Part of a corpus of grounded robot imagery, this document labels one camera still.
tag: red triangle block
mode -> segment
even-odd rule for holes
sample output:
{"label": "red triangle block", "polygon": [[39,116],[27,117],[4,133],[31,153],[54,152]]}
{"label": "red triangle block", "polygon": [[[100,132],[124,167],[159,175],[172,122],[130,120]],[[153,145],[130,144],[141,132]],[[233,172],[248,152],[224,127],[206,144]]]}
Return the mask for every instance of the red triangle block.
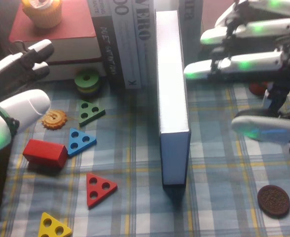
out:
{"label": "red triangle block", "polygon": [[86,175],[86,204],[89,208],[103,201],[117,189],[117,183],[94,174]]}

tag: hole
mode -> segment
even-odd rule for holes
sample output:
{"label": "hole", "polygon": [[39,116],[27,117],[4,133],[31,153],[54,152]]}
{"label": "hole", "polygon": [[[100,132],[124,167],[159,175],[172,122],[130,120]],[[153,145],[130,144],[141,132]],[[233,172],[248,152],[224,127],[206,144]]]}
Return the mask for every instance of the hole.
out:
{"label": "hole", "polygon": [[71,149],[76,149],[76,148],[78,148],[78,144],[77,143],[73,143],[73,144],[71,144],[70,148]]}
{"label": "hole", "polygon": [[83,109],[85,109],[87,107],[89,107],[89,105],[87,103],[84,103],[84,104],[81,105],[81,108],[83,108]]}
{"label": "hole", "polygon": [[108,190],[109,188],[110,188],[110,184],[109,183],[102,184],[102,189],[103,190]]}
{"label": "hole", "polygon": [[99,111],[99,108],[98,107],[93,107],[92,108],[92,112],[98,112]]}
{"label": "hole", "polygon": [[79,133],[78,132],[73,132],[73,133],[71,133],[71,137],[73,137],[73,138],[79,137]]}
{"label": "hole", "polygon": [[90,178],[90,184],[91,185],[96,185],[97,179],[96,178]]}
{"label": "hole", "polygon": [[49,226],[51,226],[51,220],[47,218],[44,220],[43,224],[45,227],[49,227]]}
{"label": "hole", "polygon": [[64,228],[62,228],[61,226],[58,226],[55,229],[55,232],[56,232],[56,235],[60,236],[60,235],[62,235],[62,233],[64,233]]}
{"label": "hole", "polygon": [[90,76],[89,76],[89,75],[85,75],[85,76],[83,77],[83,80],[90,80]]}
{"label": "hole", "polygon": [[93,191],[90,193],[90,198],[91,199],[96,199],[97,198],[97,192],[96,191]]}
{"label": "hole", "polygon": [[87,113],[83,113],[83,114],[81,115],[81,118],[83,118],[83,119],[85,118],[85,119],[86,119],[86,118],[87,118]]}
{"label": "hole", "polygon": [[82,141],[83,142],[88,142],[88,141],[90,141],[90,138],[89,137],[83,137]]}

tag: robotic hand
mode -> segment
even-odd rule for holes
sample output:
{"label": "robotic hand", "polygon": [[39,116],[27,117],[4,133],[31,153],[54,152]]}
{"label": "robotic hand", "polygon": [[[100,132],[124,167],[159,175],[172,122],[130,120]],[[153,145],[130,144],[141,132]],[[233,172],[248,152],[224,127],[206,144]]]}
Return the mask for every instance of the robotic hand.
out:
{"label": "robotic hand", "polygon": [[44,61],[53,52],[51,41],[45,39],[0,61],[0,150],[50,108],[49,97],[42,90],[16,93],[49,74]]}
{"label": "robotic hand", "polygon": [[[261,21],[254,21],[264,11]],[[279,19],[272,19],[270,13]],[[273,38],[275,49],[238,55],[236,45],[244,39]],[[262,109],[239,112],[232,128],[251,139],[277,143],[290,142],[290,113],[279,109],[290,92],[290,0],[235,0],[205,31],[201,44],[216,46],[210,60],[189,64],[184,75],[197,81],[269,81]]]}

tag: red rectangular block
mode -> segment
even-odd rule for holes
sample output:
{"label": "red rectangular block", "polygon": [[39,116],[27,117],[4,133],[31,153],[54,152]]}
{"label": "red rectangular block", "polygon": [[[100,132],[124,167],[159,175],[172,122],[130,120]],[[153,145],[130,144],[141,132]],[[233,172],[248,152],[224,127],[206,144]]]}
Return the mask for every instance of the red rectangular block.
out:
{"label": "red rectangular block", "polygon": [[23,156],[29,163],[62,168],[68,151],[61,144],[31,139],[24,149]]}

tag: blue plaid fabric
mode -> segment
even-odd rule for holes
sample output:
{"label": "blue plaid fabric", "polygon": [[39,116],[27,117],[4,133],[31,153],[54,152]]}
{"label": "blue plaid fabric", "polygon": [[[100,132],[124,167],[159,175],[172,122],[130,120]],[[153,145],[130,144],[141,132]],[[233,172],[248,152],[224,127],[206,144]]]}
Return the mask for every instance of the blue plaid fabric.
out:
{"label": "blue plaid fabric", "polygon": [[[289,145],[258,143],[230,128],[238,111],[261,105],[247,86],[188,87],[192,138],[185,190],[162,188],[157,113],[144,91],[116,95],[106,89],[90,100],[106,115],[79,128],[74,85],[54,82],[41,89],[51,108],[64,110],[69,121],[57,131],[38,121],[15,138],[0,237],[37,237],[43,212],[69,226],[73,237],[290,236],[290,213],[272,219],[257,203],[258,190],[268,184],[282,187],[290,197]],[[290,96],[283,110],[290,111]],[[59,173],[28,166],[22,152],[29,139],[68,146],[71,127],[96,136],[97,145],[68,159]],[[91,210],[87,173],[118,184]]]}

